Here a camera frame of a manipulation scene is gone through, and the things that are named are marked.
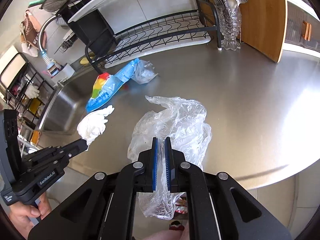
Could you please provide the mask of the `left hand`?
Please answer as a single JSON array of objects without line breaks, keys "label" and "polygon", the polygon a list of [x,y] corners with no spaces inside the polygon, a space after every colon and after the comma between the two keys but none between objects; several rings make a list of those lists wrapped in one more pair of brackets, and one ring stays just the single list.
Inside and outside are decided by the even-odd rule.
[{"label": "left hand", "polygon": [[39,200],[38,208],[24,205],[21,202],[9,206],[9,219],[25,239],[28,238],[29,232],[34,227],[30,219],[38,217],[44,219],[52,211],[46,192],[40,195]]}]

